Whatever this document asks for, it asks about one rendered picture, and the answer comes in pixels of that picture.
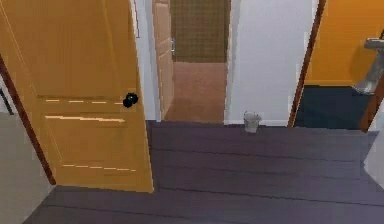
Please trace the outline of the pale wooden room door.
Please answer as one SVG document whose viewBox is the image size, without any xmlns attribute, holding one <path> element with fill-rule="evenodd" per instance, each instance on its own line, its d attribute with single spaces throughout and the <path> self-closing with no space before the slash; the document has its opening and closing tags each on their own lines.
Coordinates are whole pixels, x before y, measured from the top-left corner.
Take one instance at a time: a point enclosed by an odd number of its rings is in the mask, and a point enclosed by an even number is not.
<svg viewBox="0 0 384 224">
<path fill-rule="evenodd" d="M 153 0 L 152 8 L 160 111 L 164 120 L 174 98 L 170 0 Z"/>
</svg>

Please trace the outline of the small grey bucket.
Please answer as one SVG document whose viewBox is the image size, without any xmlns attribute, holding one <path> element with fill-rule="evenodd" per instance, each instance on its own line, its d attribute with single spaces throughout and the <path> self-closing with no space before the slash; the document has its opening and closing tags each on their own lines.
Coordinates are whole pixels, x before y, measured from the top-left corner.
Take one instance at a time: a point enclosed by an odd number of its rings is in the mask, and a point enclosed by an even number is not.
<svg viewBox="0 0 384 224">
<path fill-rule="evenodd" d="M 262 118 L 255 112 L 244 113 L 244 128 L 248 133 L 256 133 Z"/>
</svg>

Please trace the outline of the black round door knob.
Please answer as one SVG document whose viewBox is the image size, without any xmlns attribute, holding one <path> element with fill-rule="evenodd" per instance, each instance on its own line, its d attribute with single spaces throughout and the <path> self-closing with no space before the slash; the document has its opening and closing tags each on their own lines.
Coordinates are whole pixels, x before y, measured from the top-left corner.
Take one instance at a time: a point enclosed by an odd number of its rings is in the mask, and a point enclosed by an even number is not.
<svg viewBox="0 0 384 224">
<path fill-rule="evenodd" d="M 139 100 L 139 97 L 137 94 L 135 93 L 128 93 L 125 97 L 125 99 L 123 100 L 123 106 L 125 108 L 130 108 L 132 107 L 134 104 L 136 104 Z"/>
</svg>

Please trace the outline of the orange room door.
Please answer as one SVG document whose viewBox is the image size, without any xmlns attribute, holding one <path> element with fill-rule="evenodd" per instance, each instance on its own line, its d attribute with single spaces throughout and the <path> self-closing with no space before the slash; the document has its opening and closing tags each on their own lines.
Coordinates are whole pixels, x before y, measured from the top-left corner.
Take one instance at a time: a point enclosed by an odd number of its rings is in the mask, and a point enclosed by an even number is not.
<svg viewBox="0 0 384 224">
<path fill-rule="evenodd" d="M 57 184 L 152 191 L 130 0 L 0 0 L 0 55 Z"/>
</svg>

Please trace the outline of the grey metal stand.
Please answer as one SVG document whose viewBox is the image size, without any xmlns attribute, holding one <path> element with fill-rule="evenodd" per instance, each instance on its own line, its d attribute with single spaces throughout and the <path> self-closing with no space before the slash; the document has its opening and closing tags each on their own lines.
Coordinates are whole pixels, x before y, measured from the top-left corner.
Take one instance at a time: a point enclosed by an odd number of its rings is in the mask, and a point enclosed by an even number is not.
<svg viewBox="0 0 384 224">
<path fill-rule="evenodd" d="M 367 38 L 364 48 L 374 50 L 376 56 L 365 78 L 355 84 L 353 88 L 361 94 L 372 95 L 378 86 L 381 76 L 384 74 L 384 39 Z"/>
</svg>

